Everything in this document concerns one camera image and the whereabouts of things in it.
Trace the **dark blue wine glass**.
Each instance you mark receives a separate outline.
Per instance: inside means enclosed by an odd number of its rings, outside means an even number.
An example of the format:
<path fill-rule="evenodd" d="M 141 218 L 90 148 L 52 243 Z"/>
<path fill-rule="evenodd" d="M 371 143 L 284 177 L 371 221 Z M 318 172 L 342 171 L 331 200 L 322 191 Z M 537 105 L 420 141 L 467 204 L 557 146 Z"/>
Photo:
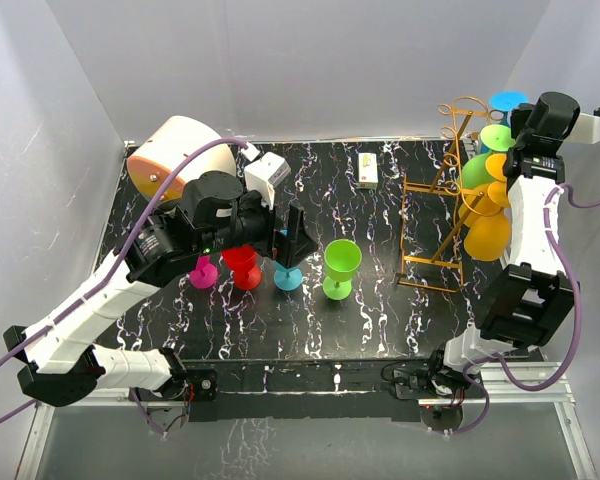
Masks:
<path fill-rule="evenodd" d="M 489 105 L 491 108 L 491 113 L 495 117 L 495 122 L 489 125 L 501 124 L 510 127 L 509 117 L 511 111 L 527 101 L 527 95 L 518 91 L 503 91 L 494 94 L 489 100 Z M 480 139 L 479 142 L 480 152 L 483 153 L 486 151 L 486 148 L 482 145 Z"/>

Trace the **pale green wine glass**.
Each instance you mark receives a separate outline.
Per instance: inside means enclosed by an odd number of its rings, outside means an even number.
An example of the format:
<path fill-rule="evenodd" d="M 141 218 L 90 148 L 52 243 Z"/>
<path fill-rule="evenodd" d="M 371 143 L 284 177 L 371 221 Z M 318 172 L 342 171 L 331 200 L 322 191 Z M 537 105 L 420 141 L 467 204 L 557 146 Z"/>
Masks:
<path fill-rule="evenodd" d="M 486 160 L 493 153 L 506 153 L 515 143 L 511 128 L 501 124 L 485 126 L 479 133 L 479 139 L 486 151 L 471 158 L 460 173 L 460 181 L 467 189 L 493 182 L 495 178 L 487 171 Z"/>

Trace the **light blue wine glass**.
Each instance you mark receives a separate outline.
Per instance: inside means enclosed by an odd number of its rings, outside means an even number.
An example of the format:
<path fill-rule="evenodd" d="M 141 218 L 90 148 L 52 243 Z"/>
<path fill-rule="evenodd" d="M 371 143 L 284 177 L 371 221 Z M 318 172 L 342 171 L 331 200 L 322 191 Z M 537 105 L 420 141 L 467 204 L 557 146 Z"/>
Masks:
<path fill-rule="evenodd" d="M 275 264 L 274 284 L 282 291 L 293 291 L 303 282 L 303 274 L 298 267 L 286 268 Z"/>

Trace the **red wine glass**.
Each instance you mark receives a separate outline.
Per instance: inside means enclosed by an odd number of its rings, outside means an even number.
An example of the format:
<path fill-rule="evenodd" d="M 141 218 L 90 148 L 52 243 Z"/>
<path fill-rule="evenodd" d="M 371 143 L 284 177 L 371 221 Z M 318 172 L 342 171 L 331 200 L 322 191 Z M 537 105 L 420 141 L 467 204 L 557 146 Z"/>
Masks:
<path fill-rule="evenodd" d="M 234 285 L 245 291 L 257 288 L 262 279 L 262 273 L 257 265 L 258 254 L 250 246 L 242 246 L 224 250 L 222 258 L 233 272 Z"/>

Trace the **yellow wine glass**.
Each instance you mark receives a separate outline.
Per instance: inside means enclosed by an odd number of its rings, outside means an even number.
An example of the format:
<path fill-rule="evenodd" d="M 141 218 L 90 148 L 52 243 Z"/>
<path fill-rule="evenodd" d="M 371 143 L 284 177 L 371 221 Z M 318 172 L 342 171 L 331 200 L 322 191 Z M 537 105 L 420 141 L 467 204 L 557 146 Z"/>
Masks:
<path fill-rule="evenodd" d="M 505 214 L 508 203 L 504 198 L 504 183 L 494 181 L 475 189 L 475 195 L 466 195 L 462 214 L 468 216 L 464 248 L 469 256 L 479 261 L 495 261 L 509 244 L 511 223 Z"/>
<path fill-rule="evenodd" d="M 470 159 L 462 168 L 460 181 L 465 192 L 461 215 L 473 204 L 466 224 L 470 226 L 479 216 L 493 216 L 510 206 L 507 179 L 503 173 L 504 153 L 483 153 Z"/>

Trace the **magenta wine glass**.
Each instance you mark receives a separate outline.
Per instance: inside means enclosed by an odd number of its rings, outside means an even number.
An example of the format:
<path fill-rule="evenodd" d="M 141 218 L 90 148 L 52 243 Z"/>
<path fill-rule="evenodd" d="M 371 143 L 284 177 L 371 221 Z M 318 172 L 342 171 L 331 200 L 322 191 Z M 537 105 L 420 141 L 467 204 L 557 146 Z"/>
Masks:
<path fill-rule="evenodd" d="M 211 288 L 215 285 L 217 279 L 217 267 L 211 263 L 208 255 L 200 256 L 196 267 L 189 273 L 189 281 L 197 289 Z"/>

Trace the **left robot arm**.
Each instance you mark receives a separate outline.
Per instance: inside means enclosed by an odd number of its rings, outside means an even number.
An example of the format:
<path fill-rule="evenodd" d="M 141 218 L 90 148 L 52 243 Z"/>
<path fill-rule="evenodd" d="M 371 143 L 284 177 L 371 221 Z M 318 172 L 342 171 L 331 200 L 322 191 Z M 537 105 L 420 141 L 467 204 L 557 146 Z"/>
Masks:
<path fill-rule="evenodd" d="M 4 333 L 24 364 L 17 374 L 22 393 L 55 407 L 107 388 L 180 397 L 190 376 L 173 349 L 111 349 L 96 340 L 132 307 L 192 271 L 202 256 L 251 247 L 290 268 L 317 251 L 302 209 L 290 206 L 283 222 L 262 200 L 238 178 L 209 171 L 188 182 L 181 198 L 151 210 L 139 232 L 111 251 L 50 318 Z"/>

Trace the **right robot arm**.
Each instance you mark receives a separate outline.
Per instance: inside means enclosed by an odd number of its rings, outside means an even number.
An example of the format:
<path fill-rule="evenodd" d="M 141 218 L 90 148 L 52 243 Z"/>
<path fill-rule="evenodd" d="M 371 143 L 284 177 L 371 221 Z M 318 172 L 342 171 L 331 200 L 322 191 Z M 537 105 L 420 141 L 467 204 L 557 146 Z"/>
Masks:
<path fill-rule="evenodd" d="M 505 243 L 509 262 L 487 292 L 486 315 L 431 355 L 424 381 L 433 394 L 446 397 L 468 388 L 481 364 L 503 361 L 507 352 L 546 345 L 569 314 L 574 316 L 572 338 L 555 373 L 536 385 L 511 382 L 530 392 L 544 390 L 571 366 L 582 333 L 582 301 L 558 243 L 558 206 L 565 188 L 558 150 L 579 116 L 574 98 L 553 91 L 513 109 L 514 144 L 503 166 L 511 208 L 504 221 L 512 229 Z"/>

